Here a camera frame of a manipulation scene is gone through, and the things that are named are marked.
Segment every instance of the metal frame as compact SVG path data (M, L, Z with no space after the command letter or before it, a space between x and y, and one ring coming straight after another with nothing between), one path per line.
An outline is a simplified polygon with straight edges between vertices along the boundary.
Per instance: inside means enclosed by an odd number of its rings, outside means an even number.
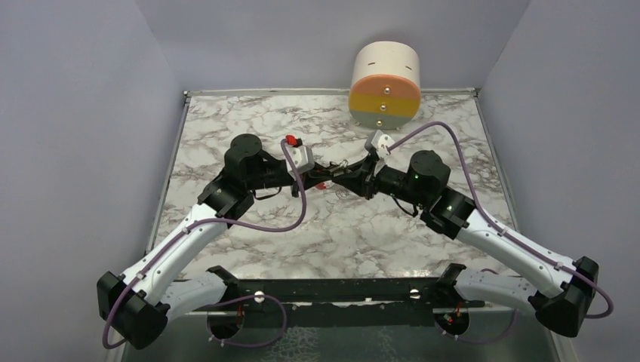
M485 136L487 137L487 141L489 144L489 149L491 150L491 154L494 158L494 162L496 164L498 176L500 178L500 182L503 186L504 195L506 197L506 204L509 208L509 213L511 214L512 221L514 223L515 229L518 230L518 221L515 217L515 207L513 203L513 198L511 194L511 188L509 187L509 180L506 177L504 169L500 164L498 155L494 148L493 140L491 139L491 135L489 134L489 130L487 128L487 124L485 121L485 116L482 112L482 108L480 106L480 101L478 98L478 88L461 88L461 89L422 89L421 93L423 95L427 94L442 94L442 95L464 95L468 94L474 98L475 106L478 110L478 116L480 117L480 122L482 124L483 129L485 130ZM184 123L186 121L186 116L189 110L189 104L192 97L199 96L266 96L266 95L347 95L349 90L347 89L327 89L327 88L303 88L303 89L291 89L291 88L266 88L266 89L237 89L237 90L196 90L196 91L186 91L185 95L185 105L183 109L182 117L180 118L180 129L178 131L178 135L174 142L174 147L171 153L170 163L168 165L167 175L165 177L162 193L160 195L158 201L158 208L155 213L155 218L153 220L153 227L149 236L149 243L147 245L147 252L152 249L153 241L155 240L160 219L162 216L162 208L164 207L165 199L168 193L168 185L169 180L171 178L171 173L173 172L173 167L175 163L175 159L177 156L178 148L180 146L180 138L182 137L182 132L184 129ZM489 308L479 308L480 311L487 311ZM192 313L203 314L201 311L194 311ZM559 336L555 333L549 332L550 342L553 343L555 349L558 354L558 358L561 362L577 362L577 356L575 354L575 350L569 338ZM124 353L124 346L121 348L117 348L115 350L111 350L107 353L106 361L107 362L116 362L122 359Z

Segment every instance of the gray wall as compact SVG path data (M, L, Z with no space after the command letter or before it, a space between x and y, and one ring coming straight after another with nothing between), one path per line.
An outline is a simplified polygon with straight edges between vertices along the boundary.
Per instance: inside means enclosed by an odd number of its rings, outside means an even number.
M637 0L532 0L481 94L523 232L599 262L616 302L584 322L583 361L640 354L638 17Z
M132 0L0 0L0 359L103 358L95 284L143 253L180 95Z
M422 87L479 87L528 0L137 0L182 85L349 87L366 44L402 41Z

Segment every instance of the white marble tabletop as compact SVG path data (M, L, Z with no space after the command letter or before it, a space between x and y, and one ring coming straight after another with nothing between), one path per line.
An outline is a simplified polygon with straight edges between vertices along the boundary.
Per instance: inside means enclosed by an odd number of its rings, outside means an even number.
M469 95L425 96L416 118L395 140L428 121L443 121L456 132L485 208L512 224L503 188L474 99ZM223 155L233 137L253 133L264 149L282 158L280 139L293 134L311 146L316 161L365 156L371 129L355 126L346 95L269 95L264 97L193 97L186 117L171 183L162 211L157 244L223 167ZM451 167L449 186L469 194L454 144L448 134L430 128L394 150L387 162L405 170L411 155L433 149ZM266 195L269 190L259 192ZM508 269L483 252L429 230L419 218L404 214L386 195L366 201L340 186L307 192L309 206L303 224L292 232L271 234L232 227L212 241L184 269L193 278L221 265L239 278L372 278L437 276L451 262L473 268ZM274 198L256 201L241 218L259 225L285 226L300 215L300 199L288 189Z

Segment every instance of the black cable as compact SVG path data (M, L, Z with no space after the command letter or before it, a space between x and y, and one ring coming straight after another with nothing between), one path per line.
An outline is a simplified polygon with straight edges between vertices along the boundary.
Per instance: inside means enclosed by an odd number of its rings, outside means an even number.
M256 191L255 190L253 190L251 193L254 194L254 198L256 200L262 201L262 200L266 200L267 198L272 198L272 197L276 196L277 194L280 193L280 191L282 191L282 187L278 187L278 191L275 194L271 194L271 195L267 195L267 196L260 196L260 197L256 196Z
M416 217L416 216L418 216L418 208L416 207L416 205L413 205L413 206L414 206L414 212L413 212L413 213L410 213L410 212L408 212L404 207L402 207L402 206L400 205L400 203L398 202L398 199L397 199L397 198L392 198L392 199L393 199L393 202L395 202L395 204L396 204L396 205L398 205L398 207L400 207L400 210L404 211L407 215L409 215L409 216L411 216L411 217Z

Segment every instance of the marble surface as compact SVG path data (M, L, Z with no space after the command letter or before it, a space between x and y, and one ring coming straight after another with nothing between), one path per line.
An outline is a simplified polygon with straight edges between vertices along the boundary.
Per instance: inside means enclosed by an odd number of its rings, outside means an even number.
M395 140L428 121L443 121L460 138L481 202L493 215L512 224L506 199L474 99L425 96L416 118ZM264 97L194 97L171 174L156 243L178 224L206 184L223 167L223 154L233 137L254 133L266 151L283 158L279 140L301 137L317 162L365 156L370 129L349 118L346 95ZM411 155L433 149L451 167L449 185L469 194L454 144L445 130L430 128L394 150L388 164L405 170ZM270 190L258 192L266 195ZM307 192L309 206L303 224L284 234L232 227L211 242L184 269L193 278L221 265L240 278L372 278L440 275L451 262L473 268L507 269L480 250L451 241L400 211L392 199L378 194L366 201L338 185ZM300 199L288 189L266 201L256 201L241 218L259 225L285 226L300 215Z

